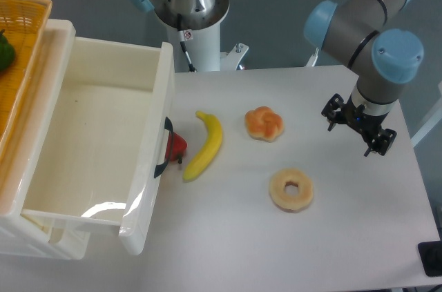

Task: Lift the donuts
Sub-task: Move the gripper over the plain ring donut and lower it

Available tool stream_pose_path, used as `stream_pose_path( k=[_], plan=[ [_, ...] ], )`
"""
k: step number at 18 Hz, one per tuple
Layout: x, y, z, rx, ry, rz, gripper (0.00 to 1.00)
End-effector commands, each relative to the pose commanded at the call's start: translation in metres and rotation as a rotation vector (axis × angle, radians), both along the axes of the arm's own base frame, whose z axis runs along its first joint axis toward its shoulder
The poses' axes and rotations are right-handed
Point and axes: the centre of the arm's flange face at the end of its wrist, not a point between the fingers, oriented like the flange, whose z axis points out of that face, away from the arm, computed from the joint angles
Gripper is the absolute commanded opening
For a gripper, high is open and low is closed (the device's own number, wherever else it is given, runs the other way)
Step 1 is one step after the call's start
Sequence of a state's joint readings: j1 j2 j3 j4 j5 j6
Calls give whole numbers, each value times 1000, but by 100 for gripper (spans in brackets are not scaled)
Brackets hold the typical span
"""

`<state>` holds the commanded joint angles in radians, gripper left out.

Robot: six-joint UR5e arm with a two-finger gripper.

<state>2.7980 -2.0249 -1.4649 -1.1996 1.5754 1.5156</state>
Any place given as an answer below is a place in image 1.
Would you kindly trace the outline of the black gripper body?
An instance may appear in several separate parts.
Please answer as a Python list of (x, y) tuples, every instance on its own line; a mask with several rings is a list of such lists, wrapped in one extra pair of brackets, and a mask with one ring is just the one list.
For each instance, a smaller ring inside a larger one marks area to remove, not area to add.
[(352, 97), (348, 99), (341, 112), (345, 123), (359, 133), (366, 143), (372, 143), (378, 138), (381, 124), (387, 116), (386, 114), (376, 116), (366, 114), (363, 105), (356, 105)]

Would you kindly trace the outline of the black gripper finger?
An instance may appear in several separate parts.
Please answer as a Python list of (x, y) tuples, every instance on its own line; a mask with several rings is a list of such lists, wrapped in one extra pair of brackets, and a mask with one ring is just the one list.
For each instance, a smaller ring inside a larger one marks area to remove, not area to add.
[(392, 147), (396, 139), (396, 131), (389, 128), (379, 128), (377, 133), (369, 134), (366, 144), (367, 150), (364, 156), (367, 157), (370, 153), (377, 153), (385, 156), (388, 150)]
[(321, 115), (327, 119), (329, 124), (327, 128), (328, 131), (332, 131), (335, 125), (342, 125), (345, 123), (345, 114), (343, 112), (344, 107), (345, 102), (338, 93), (333, 95), (326, 103)]

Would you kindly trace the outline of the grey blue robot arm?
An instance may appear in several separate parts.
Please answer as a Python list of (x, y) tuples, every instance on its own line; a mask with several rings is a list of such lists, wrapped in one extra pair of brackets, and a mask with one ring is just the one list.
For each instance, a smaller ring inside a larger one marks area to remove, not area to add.
[[(220, 24), (229, 0), (130, 0), (142, 12), (154, 12), (173, 44), (180, 72), (235, 70), (247, 51), (238, 44), (220, 49)], [(319, 3), (304, 26), (305, 39), (326, 52), (358, 79), (348, 100), (334, 95), (322, 114), (329, 126), (349, 126), (361, 135), (369, 153), (384, 155), (396, 132), (382, 122), (413, 80), (424, 49), (413, 33), (384, 28), (411, 0), (348, 0)]]

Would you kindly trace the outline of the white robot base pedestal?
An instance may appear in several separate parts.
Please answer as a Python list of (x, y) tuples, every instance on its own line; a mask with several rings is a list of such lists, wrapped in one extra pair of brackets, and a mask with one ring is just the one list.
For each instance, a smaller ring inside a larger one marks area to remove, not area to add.
[(173, 46), (175, 72), (220, 69), (220, 26), (229, 0), (166, 0), (155, 10)]

